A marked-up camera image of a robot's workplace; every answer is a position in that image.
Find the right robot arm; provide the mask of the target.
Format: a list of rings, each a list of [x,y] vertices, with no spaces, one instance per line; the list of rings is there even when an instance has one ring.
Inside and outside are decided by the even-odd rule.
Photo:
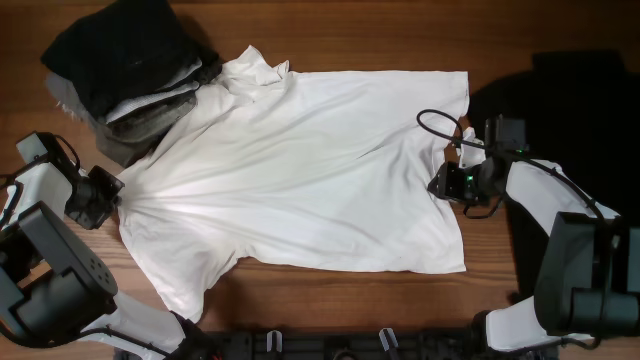
[[[428,184],[435,197],[486,206],[518,203],[548,237],[533,296],[480,315],[482,350],[515,355],[573,344],[595,349],[639,334],[639,229],[599,205],[559,165],[527,157],[521,119],[497,117],[479,144],[485,158],[441,165]]]

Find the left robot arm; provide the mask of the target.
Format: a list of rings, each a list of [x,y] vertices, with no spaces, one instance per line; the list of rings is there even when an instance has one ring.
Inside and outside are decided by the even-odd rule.
[[[16,148],[23,168],[1,177],[1,333],[35,349],[93,341],[121,359],[216,359],[193,322],[120,291],[106,264],[65,224],[99,228],[123,184],[100,167],[82,174],[61,136],[32,132]]]

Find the black folded garment on stack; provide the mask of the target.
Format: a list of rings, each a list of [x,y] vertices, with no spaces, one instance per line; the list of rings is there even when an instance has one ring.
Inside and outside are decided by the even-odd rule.
[[[207,83],[221,72],[218,53],[183,29],[166,0],[119,0],[74,22],[41,56],[71,81],[94,118],[125,100],[166,91],[182,70],[187,83]]]

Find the grey folded garments stack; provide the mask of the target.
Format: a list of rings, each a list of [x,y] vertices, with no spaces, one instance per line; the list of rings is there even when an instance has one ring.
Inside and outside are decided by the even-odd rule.
[[[195,108],[196,91],[221,70],[218,62],[205,65],[196,60],[156,92],[124,100],[98,118],[86,110],[71,81],[51,72],[45,84],[66,114],[93,131],[98,150],[126,168],[152,151],[171,127]]]

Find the white t-shirt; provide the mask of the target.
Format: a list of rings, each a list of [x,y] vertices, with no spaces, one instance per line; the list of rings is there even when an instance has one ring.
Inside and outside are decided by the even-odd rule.
[[[198,320],[242,258],[305,268],[465,270],[428,192],[469,106],[463,71],[295,72],[254,47],[123,170],[119,232],[167,308]]]

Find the black garment at right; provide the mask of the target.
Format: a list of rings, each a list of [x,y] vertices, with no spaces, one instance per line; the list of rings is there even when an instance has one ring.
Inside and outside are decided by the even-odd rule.
[[[565,175],[631,225],[639,223],[639,75],[617,50],[537,53],[529,71],[474,91],[467,118],[522,119],[533,158]]]

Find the black base rail with clips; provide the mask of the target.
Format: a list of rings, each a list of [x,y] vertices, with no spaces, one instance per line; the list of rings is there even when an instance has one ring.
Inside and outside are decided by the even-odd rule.
[[[463,330],[394,333],[387,341],[384,329],[377,333],[284,334],[210,333],[207,345],[177,350],[172,359],[220,360],[464,360],[523,359],[558,360],[559,351],[547,347],[526,352],[501,353],[476,349]]]

